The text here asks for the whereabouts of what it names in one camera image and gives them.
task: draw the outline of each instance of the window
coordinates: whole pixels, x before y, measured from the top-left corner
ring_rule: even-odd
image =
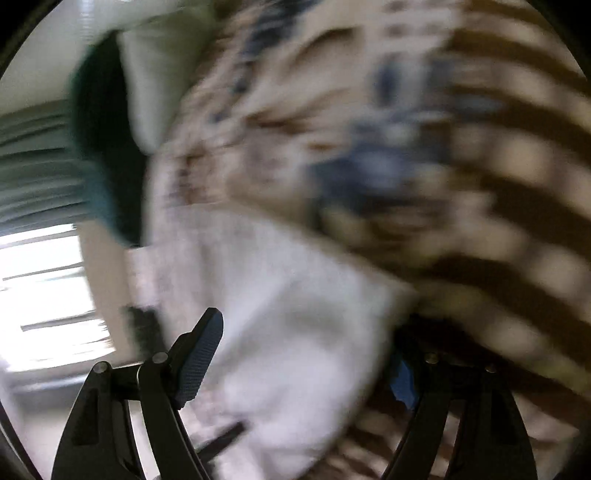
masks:
[[[95,312],[74,225],[0,237],[0,319],[0,355],[8,371],[115,351]]]

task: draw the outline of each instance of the pillow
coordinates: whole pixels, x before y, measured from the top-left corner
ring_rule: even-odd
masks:
[[[213,8],[204,3],[151,18],[119,33],[131,128],[145,154],[154,153],[164,142],[215,27]]]
[[[96,217],[126,246],[138,246],[146,156],[129,128],[116,32],[90,49],[74,74],[71,130],[85,193]]]

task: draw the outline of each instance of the striped fabric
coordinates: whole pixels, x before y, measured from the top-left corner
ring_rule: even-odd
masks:
[[[500,357],[472,346],[473,360],[510,360],[504,373],[538,473],[552,478],[590,410],[591,86],[551,27],[522,1],[466,1],[444,53],[458,62],[452,93],[504,107],[443,128],[457,210],[421,245],[426,269],[418,284],[428,299],[422,310],[452,318],[471,337],[448,325],[448,351],[468,352],[459,339],[475,339]],[[379,478],[405,414],[378,386],[306,478]],[[433,479],[444,477],[456,431],[450,415]]]
[[[321,224],[333,240],[413,281],[422,317],[450,319],[422,323],[418,333],[463,361],[498,366],[540,478],[552,478],[591,410],[591,87],[524,0],[314,5],[298,28],[291,19],[263,25],[273,45],[256,61],[241,52],[259,38],[249,35],[261,8],[236,16],[215,65],[199,72],[183,101],[163,155],[186,168],[170,181],[187,203],[232,199],[306,228]],[[288,33],[273,30],[282,22]],[[441,87],[437,77],[448,73]],[[402,113],[406,123],[392,121]],[[386,141],[376,147],[376,137]],[[368,145],[370,155],[356,158]],[[424,146],[434,147],[415,162],[424,168],[405,182],[405,155]],[[384,151],[400,155],[383,175],[402,177],[397,193],[405,196],[386,207],[383,196],[362,203],[353,175],[338,194],[328,188],[316,198],[310,221],[316,186],[290,174],[331,162],[326,170],[353,164],[359,173]],[[378,384],[305,478],[379,478],[407,421]],[[433,478],[445,475],[456,431],[450,415]]]

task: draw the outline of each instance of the dark green cloth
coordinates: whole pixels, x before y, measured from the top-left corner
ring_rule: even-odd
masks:
[[[91,49],[76,72],[71,106],[71,129],[90,208],[122,243],[140,246],[147,158],[129,126],[116,31]]]

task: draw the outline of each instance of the brown striped cloth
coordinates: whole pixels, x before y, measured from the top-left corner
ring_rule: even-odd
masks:
[[[199,72],[168,153],[186,164],[178,181],[187,202],[232,199],[308,228],[321,223],[412,281],[422,318],[449,319],[421,320],[417,335],[464,362],[497,365],[540,478],[552,478],[591,410],[591,87],[524,0],[302,3],[289,34],[273,31],[276,42],[256,60],[243,55],[253,38],[257,48],[268,41],[252,35],[264,6],[240,12],[213,67]],[[421,88],[432,62],[446,81]],[[388,89],[399,74],[394,102]],[[416,117],[413,105],[423,109]],[[406,124],[389,120],[400,112]],[[341,185],[346,198],[322,197],[311,220],[318,185],[300,172],[350,168],[364,151],[352,144],[376,137],[371,154],[434,145],[445,158],[415,158],[409,178],[401,154],[384,175],[402,177],[402,199],[362,198],[353,181]],[[305,478],[379,478],[408,416],[379,383]],[[457,424],[450,414],[433,478],[445,476]]]
[[[417,333],[465,361],[502,365],[538,474],[552,478],[591,411],[591,87],[522,1],[465,2],[441,53],[456,62],[452,95],[502,107],[439,125],[452,146],[453,211],[414,253],[422,313],[453,322]],[[379,478],[405,415],[378,386],[309,478]],[[433,478],[444,477],[456,429],[450,415]]]

